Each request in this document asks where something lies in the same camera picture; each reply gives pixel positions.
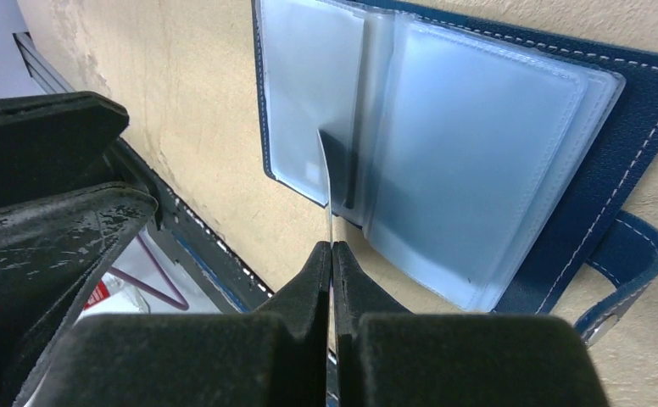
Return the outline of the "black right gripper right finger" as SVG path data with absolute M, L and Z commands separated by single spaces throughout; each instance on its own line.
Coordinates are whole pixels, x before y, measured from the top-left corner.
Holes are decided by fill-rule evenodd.
M 337 374 L 342 406 L 404 406 L 409 311 L 361 268 L 346 242 L 332 246 Z

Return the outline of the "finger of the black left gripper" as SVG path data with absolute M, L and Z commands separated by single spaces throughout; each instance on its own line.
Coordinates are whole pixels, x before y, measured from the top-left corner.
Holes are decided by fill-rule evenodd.
M 129 124 L 95 92 L 0 99 L 0 208 L 71 191 Z
M 29 400 L 57 341 L 157 207 L 110 182 L 0 208 L 0 406 Z

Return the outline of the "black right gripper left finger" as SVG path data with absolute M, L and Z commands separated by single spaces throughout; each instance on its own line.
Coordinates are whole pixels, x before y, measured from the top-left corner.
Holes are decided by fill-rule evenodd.
M 318 242 L 300 272 L 250 315 L 259 359 L 252 406 L 324 406 L 332 248 Z

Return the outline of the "navy blue card holder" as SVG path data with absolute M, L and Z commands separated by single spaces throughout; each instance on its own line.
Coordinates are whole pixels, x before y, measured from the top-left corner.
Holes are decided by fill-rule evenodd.
M 324 207 L 317 131 L 357 155 L 347 222 L 466 311 L 546 314 L 582 265 L 614 292 L 596 343 L 658 276 L 622 206 L 658 153 L 658 53 L 398 1 L 256 1 L 265 173 Z

